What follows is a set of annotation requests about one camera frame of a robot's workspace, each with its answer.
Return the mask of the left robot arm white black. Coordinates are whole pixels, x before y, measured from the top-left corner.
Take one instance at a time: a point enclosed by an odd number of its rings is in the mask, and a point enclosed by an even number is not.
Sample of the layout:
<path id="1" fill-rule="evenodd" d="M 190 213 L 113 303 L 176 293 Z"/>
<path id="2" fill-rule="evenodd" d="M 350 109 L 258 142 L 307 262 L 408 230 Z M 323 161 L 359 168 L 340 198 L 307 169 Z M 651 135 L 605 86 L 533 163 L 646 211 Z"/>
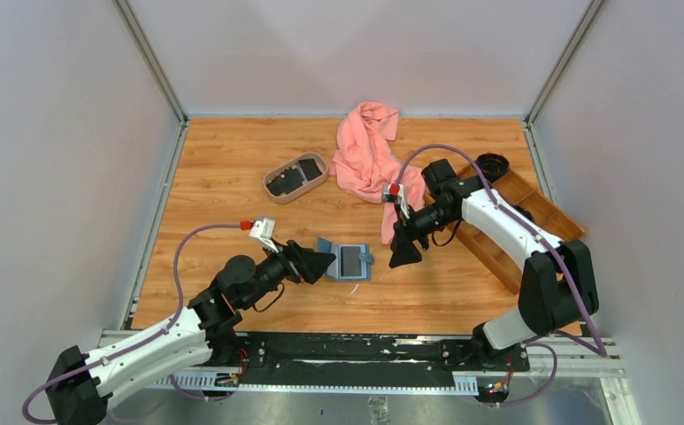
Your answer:
<path id="1" fill-rule="evenodd" d="M 234 256 L 206 290 L 158 325 L 91 352 L 66 349 L 45 391 L 53 422 L 98 424 L 124 399 L 185 367 L 230 364 L 238 356 L 234 328 L 243 310 L 285 281 L 315 283 L 335 260 L 293 240 L 259 263 Z"/>

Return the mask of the black VIP card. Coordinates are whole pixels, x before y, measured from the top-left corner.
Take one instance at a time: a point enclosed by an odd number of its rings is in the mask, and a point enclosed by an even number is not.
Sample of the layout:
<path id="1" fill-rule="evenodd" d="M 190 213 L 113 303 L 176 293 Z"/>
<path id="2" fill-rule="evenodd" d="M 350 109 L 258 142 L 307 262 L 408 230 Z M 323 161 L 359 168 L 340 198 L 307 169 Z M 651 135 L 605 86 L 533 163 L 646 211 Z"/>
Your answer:
<path id="1" fill-rule="evenodd" d="M 363 274 L 361 253 L 361 248 L 357 245 L 344 245 L 340 248 L 341 277 L 357 278 Z"/>

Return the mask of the blue leather card holder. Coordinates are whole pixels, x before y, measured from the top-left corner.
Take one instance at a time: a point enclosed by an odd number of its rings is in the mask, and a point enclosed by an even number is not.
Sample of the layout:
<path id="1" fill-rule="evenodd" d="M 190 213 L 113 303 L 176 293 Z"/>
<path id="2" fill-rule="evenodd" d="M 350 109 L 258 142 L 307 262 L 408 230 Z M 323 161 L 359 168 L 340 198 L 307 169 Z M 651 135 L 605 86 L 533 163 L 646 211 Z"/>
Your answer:
<path id="1" fill-rule="evenodd" d="M 338 244 L 318 237 L 316 248 L 319 252 L 335 255 L 335 260 L 324 273 L 326 278 L 335 282 L 366 282 L 372 279 L 374 258 L 367 243 Z"/>

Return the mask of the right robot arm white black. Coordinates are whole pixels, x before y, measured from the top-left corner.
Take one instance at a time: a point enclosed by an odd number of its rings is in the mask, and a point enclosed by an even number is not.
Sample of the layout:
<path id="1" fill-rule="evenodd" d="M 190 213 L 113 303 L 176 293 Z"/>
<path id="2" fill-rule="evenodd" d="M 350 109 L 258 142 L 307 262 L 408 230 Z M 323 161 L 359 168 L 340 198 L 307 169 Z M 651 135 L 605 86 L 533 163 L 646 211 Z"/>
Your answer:
<path id="1" fill-rule="evenodd" d="M 477 366 L 494 369 L 510 348 L 586 321 L 598 311 L 592 256 L 581 240 L 565 241 L 533 223 L 481 170 L 462 178 L 441 159 L 422 175 L 434 201 L 419 210 L 409 205 L 400 182 L 382 191 L 383 201 L 396 212 L 390 267 L 420 262 L 434 232 L 465 222 L 496 243 L 521 272 L 516 306 L 473 330 L 470 356 Z"/>

